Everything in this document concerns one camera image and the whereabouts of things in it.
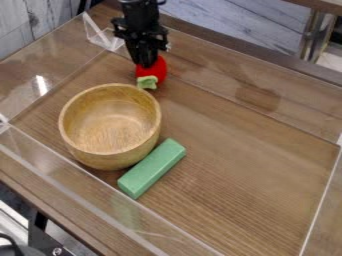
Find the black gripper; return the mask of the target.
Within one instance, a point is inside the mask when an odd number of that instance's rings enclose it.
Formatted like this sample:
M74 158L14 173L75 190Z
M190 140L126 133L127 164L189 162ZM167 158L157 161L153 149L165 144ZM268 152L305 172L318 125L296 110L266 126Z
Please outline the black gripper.
M169 47L169 30L159 22L159 6L123 5L122 12L123 16L111 20L115 36L125 40L134 63L149 68L157 62L158 50L166 51Z

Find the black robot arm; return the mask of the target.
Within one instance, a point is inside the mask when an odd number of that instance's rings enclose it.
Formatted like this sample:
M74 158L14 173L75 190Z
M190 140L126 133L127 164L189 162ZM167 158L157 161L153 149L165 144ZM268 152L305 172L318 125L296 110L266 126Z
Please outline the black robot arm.
M135 64L150 68L159 51L169 48L169 30L159 22L159 6L167 0L118 0L123 16L114 17L114 35L125 40Z

